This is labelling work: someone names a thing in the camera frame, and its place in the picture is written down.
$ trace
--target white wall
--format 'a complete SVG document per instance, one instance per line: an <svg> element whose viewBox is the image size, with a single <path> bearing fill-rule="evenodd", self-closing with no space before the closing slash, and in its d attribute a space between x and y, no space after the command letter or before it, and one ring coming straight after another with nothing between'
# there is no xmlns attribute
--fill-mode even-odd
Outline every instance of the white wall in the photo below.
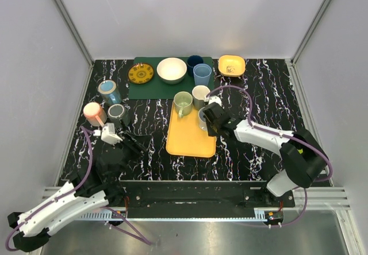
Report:
<svg viewBox="0 0 368 255"><path fill-rule="evenodd" d="M88 65L52 0L0 0L0 17L0 254L7 254L7 215L34 207L55 182Z"/></svg>
<svg viewBox="0 0 368 255"><path fill-rule="evenodd" d="M63 0L95 59L292 57L323 0Z"/></svg>
<svg viewBox="0 0 368 255"><path fill-rule="evenodd" d="M333 0L297 68L368 251L368 0Z"/></svg>

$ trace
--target marble surface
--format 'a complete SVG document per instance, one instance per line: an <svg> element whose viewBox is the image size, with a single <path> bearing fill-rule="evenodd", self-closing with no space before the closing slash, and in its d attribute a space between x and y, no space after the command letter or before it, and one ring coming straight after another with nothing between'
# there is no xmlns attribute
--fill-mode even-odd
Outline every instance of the marble surface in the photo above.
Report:
<svg viewBox="0 0 368 255"><path fill-rule="evenodd" d="M240 78L220 75L214 60L215 87L232 84L244 87L254 103L253 119L258 123L283 130L303 127L303 120L296 95L284 60L246 60L247 70ZM122 104L131 117L129 130L137 135L150 135L146 156L130 162L120 180L260 180L282 169L281 159L258 146L218 138L216 154L210 159L172 156L166 152L166 139L170 121L172 100L129 100L128 70L133 60L97 60L84 99L83 106L91 101L107 105L97 92L98 84L114 80L122 96ZM218 92L224 108L234 115L248 114L248 101L238 90L224 89ZM83 125L93 129L82 111L77 128ZM92 137L93 153L101 153L106 145ZM81 130L76 129L59 185L62 185L81 166L88 163L87 142Z"/></svg>

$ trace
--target orange cup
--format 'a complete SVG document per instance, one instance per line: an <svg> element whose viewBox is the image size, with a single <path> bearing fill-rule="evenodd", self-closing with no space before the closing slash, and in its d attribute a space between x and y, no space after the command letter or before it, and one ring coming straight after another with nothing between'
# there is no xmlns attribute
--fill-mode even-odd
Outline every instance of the orange cup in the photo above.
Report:
<svg viewBox="0 0 368 255"><path fill-rule="evenodd" d="M91 102L85 105L85 107L83 108L83 115L86 117L88 122L91 123L92 126L96 127L103 127L108 118L104 109L99 103L96 102Z"/></svg>

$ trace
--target yellow bowl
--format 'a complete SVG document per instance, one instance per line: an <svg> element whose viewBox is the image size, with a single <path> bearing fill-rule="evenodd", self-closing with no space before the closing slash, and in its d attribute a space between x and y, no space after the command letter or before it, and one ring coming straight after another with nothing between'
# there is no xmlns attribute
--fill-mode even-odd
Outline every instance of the yellow bowl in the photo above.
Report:
<svg viewBox="0 0 368 255"><path fill-rule="evenodd" d="M224 76L239 77L246 71L246 61L239 56L224 55L219 58L218 67Z"/></svg>

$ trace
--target white bowl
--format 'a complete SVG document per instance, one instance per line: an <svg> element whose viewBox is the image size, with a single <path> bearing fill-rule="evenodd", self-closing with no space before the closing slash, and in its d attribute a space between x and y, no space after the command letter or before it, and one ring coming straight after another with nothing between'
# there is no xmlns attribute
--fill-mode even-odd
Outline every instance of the white bowl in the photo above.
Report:
<svg viewBox="0 0 368 255"><path fill-rule="evenodd" d="M186 63L178 58L166 58L157 66L157 74L167 84L177 84L184 79Z"/></svg>

